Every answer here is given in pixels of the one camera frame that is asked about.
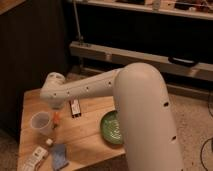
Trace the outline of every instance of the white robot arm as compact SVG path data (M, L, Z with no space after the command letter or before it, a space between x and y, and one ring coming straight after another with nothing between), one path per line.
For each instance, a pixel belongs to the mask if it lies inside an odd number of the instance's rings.
M73 98L113 95L129 170L183 171L166 85L151 65L130 64L94 77L66 83L50 73L41 98L60 108Z

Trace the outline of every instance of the black hole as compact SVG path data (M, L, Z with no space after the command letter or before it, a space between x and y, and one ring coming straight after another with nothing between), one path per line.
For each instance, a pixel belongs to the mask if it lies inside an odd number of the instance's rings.
M176 136L172 137L172 141L175 141L176 139L177 139L177 137L176 137Z
M163 106L164 106L164 107L169 106L169 102L164 103L164 105L163 105Z

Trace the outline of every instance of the hole on robot arm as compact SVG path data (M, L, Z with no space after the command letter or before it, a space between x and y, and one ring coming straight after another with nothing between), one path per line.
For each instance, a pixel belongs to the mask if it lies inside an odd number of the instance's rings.
M165 103L163 104L163 106L164 106L164 107L169 106L169 102L165 102Z
M176 142L176 139L177 139L177 136L174 136L174 137L172 137L172 143L175 143Z

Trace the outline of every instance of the green bowl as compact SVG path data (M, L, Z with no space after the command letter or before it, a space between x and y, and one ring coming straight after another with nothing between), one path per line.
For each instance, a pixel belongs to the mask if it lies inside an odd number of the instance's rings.
M101 135L106 141L112 144L123 144L116 110L110 111L103 116L100 129Z

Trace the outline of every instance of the white cup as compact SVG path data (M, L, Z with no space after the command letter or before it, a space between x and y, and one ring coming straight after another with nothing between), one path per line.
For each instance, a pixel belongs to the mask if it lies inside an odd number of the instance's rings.
M48 112L34 114L30 122L31 128L43 135L49 135L53 131L53 122Z

